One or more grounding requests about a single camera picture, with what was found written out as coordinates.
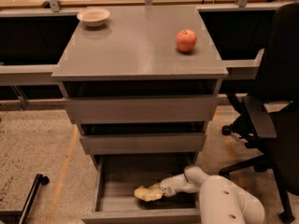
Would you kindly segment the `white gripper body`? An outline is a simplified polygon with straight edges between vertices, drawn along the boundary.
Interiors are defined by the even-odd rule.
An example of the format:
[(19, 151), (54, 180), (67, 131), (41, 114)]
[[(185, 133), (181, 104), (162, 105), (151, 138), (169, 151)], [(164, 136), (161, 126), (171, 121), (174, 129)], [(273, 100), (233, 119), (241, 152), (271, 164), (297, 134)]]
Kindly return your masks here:
[(166, 178), (160, 183), (160, 189), (165, 197), (172, 197), (178, 194), (176, 190), (177, 183), (177, 180), (173, 177)]

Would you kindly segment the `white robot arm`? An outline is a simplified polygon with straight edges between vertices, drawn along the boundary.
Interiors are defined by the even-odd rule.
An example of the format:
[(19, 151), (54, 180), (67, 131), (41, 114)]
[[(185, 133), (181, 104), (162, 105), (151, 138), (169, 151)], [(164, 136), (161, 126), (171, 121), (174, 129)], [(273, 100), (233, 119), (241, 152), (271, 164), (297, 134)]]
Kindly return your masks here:
[(202, 224), (263, 224), (262, 203), (228, 178), (208, 175), (197, 165), (186, 166), (180, 175), (168, 177), (148, 188), (135, 190), (136, 198), (151, 202), (178, 193), (199, 194)]

